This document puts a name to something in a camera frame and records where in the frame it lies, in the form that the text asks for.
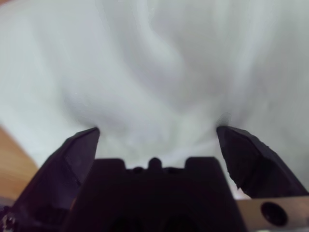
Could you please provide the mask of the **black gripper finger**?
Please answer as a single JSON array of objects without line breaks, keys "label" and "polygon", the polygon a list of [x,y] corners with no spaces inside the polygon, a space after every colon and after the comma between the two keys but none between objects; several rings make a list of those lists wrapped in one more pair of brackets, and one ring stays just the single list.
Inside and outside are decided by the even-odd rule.
[{"label": "black gripper finger", "polygon": [[11,232],[58,232],[95,159],[99,129],[76,133],[58,148],[9,210]]},{"label": "black gripper finger", "polygon": [[216,133],[230,178],[249,197],[309,194],[278,154],[256,136],[230,126],[218,126]]}]

